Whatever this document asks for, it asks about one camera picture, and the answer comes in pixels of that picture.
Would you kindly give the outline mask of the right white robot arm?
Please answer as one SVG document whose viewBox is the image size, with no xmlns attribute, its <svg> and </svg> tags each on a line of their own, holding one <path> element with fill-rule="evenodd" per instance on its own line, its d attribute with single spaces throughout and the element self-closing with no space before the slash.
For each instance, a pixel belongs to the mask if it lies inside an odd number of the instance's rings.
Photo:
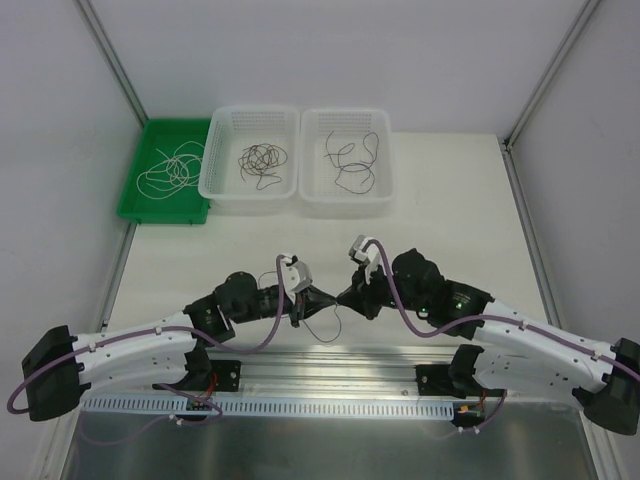
<svg viewBox="0 0 640 480">
<path fill-rule="evenodd" d="M 608 343 L 537 322 L 488 292 L 445 278 L 415 249 L 390 260 L 379 241 L 360 236 L 349 256 L 357 269 L 339 304 L 369 320 L 395 309 L 418 338 L 462 339 L 448 367 L 456 392 L 538 391 L 581 409 L 605 430 L 637 433 L 637 342 Z"/>
</svg>

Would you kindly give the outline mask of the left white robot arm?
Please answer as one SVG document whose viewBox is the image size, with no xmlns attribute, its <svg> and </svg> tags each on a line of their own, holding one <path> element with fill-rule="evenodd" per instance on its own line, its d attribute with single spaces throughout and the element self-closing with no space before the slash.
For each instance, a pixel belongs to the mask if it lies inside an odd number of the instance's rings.
<svg viewBox="0 0 640 480">
<path fill-rule="evenodd" d="M 182 391 L 214 388 L 221 376 L 207 350 L 226 349 L 235 325 L 288 317 L 298 326 L 336 302 L 309 281 L 295 285 L 291 270 L 283 277 L 260 288 L 253 275 L 235 272 L 211 294 L 138 330 L 73 335 L 66 325 L 54 327 L 23 358 L 24 380 L 7 409 L 40 422 L 104 392 L 162 385 Z"/>
</svg>

